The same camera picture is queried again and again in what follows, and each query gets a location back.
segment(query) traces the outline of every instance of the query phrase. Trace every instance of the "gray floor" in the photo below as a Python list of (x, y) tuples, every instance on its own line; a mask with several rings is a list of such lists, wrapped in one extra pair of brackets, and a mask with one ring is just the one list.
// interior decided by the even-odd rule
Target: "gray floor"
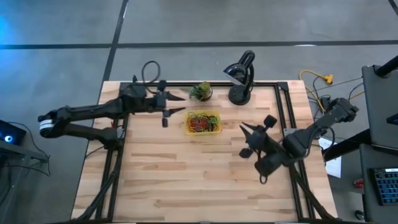
[[(3, 0), (0, 45), (110, 44), (121, 5), (122, 0)], [(397, 23), (388, 0), (130, 0), (119, 43), (397, 40)], [(167, 80), (224, 80), (222, 69), (247, 49), (256, 53), (256, 80), (298, 79), (299, 71), (311, 69), (332, 73), (340, 83), (359, 78), (363, 65), (396, 56), (398, 45), (118, 49), (109, 79), (130, 80), (143, 63), (156, 60)], [(65, 105), (96, 104), (108, 56), (109, 49), (0, 50), (0, 119), (30, 127), (39, 147), (51, 154), (52, 170), (51, 177), (30, 172), (23, 178), (9, 223), (70, 218), (87, 141), (44, 139), (37, 116)], [(314, 76), (304, 79), (310, 86)], [(348, 97), (360, 82), (319, 94)], [(318, 80), (317, 87), (325, 86)], [(358, 117), (335, 125), (338, 137), (368, 127), (364, 97), (352, 102), (360, 108)], [(33, 149), (29, 139), (24, 145)], [(343, 157), (342, 179), (330, 177), (345, 220), (354, 220), (353, 211), (362, 206), (351, 184), (360, 177), (358, 152)]]

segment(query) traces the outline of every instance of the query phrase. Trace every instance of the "wooden table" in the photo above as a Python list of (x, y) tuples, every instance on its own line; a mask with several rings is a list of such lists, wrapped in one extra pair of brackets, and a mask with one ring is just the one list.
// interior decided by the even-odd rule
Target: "wooden table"
[[(304, 84), (302, 81), (288, 83), (297, 127), (306, 128), (313, 120)], [(105, 82), (99, 102), (105, 103), (117, 97), (119, 84)], [(168, 87), (167, 90), (188, 99), (179, 87)], [(279, 119), (274, 89), (254, 87), (251, 100), (245, 106), (230, 103), (228, 90), (229, 87), (213, 88), (213, 96), (207, 102), (168, 102), (169, 108), (186, 106), (186, 111), (219, 110), (223, 130), (217, 136), (187, 136), (184, 132), (184, 111), (169, 119), (168, 128), (162, 128), (160, 113), (130, 115), (114, 222), (297, 220), (288, 169), (277, 169), (268, 183), (261, 185), (254, 168), (256, 156), (245, 160), (238, 155), (246, 146), (239, 128), (242, 121), (262, 124), (268, 114)], [(289, 124), (283, 93), (282, 99)], [(109, 119), (95, 120), (96, 128), (108, 126)], [(268, 133), (275, 140), (282, 138), (279, 121)], [(99, 142), (91, 142), (87, 153), (100, 145)], [(100, 150), (86, 159), (72, 218), (81, 215), (98, 193), (105, 157), (106, 151)], [(311, 190), (328, 212), (336, 217), (319, 149), (312, 149), (305, 160), (305, 167)], [(307, 214), (302, 192), (300, 198), (304, 214)]]

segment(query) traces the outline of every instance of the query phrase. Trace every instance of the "lamp base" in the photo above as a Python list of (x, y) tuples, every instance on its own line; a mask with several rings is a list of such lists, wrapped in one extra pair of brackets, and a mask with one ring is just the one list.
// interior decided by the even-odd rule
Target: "lamp base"
[(246, 96), (243, 95), (244, 90), (246, 89), (245, 86), (242, 85), (235, 85), (229, 90), (228, 98), (229, 100), (235, 105), (245, 105), (250, 100), (250, 91)]

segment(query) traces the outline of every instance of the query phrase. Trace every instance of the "yellow basket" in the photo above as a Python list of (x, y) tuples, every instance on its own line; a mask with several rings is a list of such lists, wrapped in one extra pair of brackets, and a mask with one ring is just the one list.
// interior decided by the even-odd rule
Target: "yellow basket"
[[(189, 119), (192, 117), (215, 117), (217, 122), (215, 123), (216, 127), (215, 130), (209, 131), (204, 130), (201, 131), (201, 128), (197, 128), (197, 132), (194, 129), (189, 128)], [(195, 110), (195, 111), (187, 111), (185, 113), (185, 133), (189, 136), (206, 136), (206, 135), (216, 135), (221, 132), (221, 118), (220, 112), (217, 110)]]

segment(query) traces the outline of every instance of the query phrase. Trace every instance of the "potted plant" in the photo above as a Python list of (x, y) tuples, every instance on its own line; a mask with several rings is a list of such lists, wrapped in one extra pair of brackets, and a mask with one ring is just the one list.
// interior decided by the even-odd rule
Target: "potted plant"
[(189, 94), (189, 98), (198, 99), (200, 101), (208, 101), (213, 94), (213, 89), (208, 82), (201, 82), (199, 85), (194, 85), (191, 88), (184, 88), (182, 90)]

